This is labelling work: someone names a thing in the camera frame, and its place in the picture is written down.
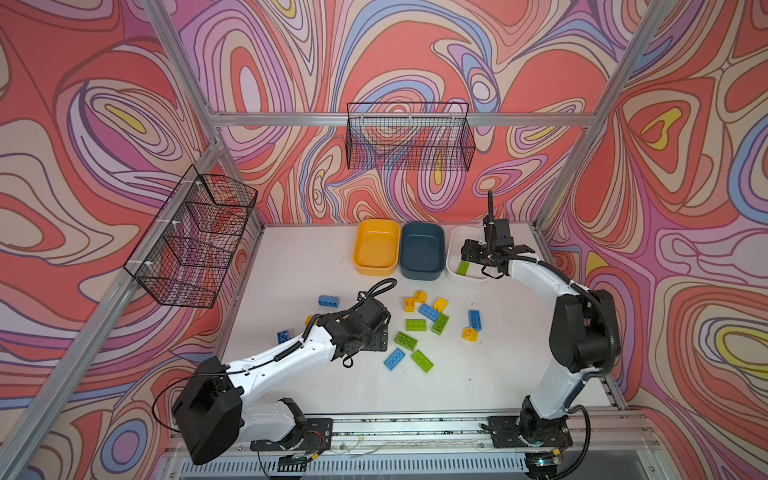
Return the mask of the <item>green lego brick lowest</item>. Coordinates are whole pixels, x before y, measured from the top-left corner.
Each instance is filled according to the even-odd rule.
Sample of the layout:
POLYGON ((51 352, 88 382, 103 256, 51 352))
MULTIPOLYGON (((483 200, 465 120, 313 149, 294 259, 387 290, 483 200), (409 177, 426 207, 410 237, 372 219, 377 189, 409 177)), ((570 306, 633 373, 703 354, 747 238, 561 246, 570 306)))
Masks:
POLYGON ((434 367, 433 362, 420 350, 414 351, 411 359, 424 373, 429 373, 434 367))

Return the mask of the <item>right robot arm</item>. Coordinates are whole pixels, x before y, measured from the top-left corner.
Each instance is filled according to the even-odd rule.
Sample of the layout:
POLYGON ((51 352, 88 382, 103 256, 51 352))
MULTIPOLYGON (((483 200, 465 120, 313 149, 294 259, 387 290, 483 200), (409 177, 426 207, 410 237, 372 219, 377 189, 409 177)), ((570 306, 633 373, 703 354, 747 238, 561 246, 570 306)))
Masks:
POLYGON ((548 337, 552 362, 534 393, 524 399, 516 423, 519 434, 532 442, 563 428, 586 384, 613 369, 621 353, 615 303, 607 291, 588 289, 538 258, 531 247, 517 244, 509 221, 494 216, 492 192, 487 201, 484 240, 465 241, 461 260, 479 265, 488 278, 522 283, 553 308, 548 337))

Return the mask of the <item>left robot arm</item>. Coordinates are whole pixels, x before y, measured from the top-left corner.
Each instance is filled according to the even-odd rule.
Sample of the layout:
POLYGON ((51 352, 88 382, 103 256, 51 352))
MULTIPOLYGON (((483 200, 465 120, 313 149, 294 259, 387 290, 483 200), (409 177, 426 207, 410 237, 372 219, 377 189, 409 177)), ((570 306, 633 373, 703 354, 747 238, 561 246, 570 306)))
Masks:
POLYGON ((171 408, 191 462, 207 464, 243 442, 284 451, 310 450, 312 441, 321 446, 321 434, 293 399, 259 400, 311 368, 336 360, 353 366, 354 356, 370 348, 390 319, 383 303, 363 293, 351 308, 312 316, 300 335, 261 354, 200 363, 171 408))

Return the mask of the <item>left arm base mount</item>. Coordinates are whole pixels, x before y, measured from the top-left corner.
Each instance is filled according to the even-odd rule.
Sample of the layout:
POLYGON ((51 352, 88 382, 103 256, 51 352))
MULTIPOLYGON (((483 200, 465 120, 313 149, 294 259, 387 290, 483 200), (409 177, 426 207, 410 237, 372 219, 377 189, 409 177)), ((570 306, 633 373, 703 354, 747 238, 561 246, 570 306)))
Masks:
POLYGON ((256 440, 250 444, 253 452, 304 452, 320 454, 332 444, 334 421, 330 417, 309 418, 295 426, 282 440, 256 440))

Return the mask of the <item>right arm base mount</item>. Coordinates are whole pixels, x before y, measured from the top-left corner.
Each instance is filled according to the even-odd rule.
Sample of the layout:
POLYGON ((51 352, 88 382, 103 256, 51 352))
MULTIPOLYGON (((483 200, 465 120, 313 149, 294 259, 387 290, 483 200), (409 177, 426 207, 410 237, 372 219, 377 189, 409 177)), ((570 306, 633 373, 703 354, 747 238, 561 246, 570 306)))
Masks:
POLYGON ((540 419, 524 412, 521 416, 490 416, 480 428, 491 437, 495 448, 564 450, 573 445, 567 416, 540 419))

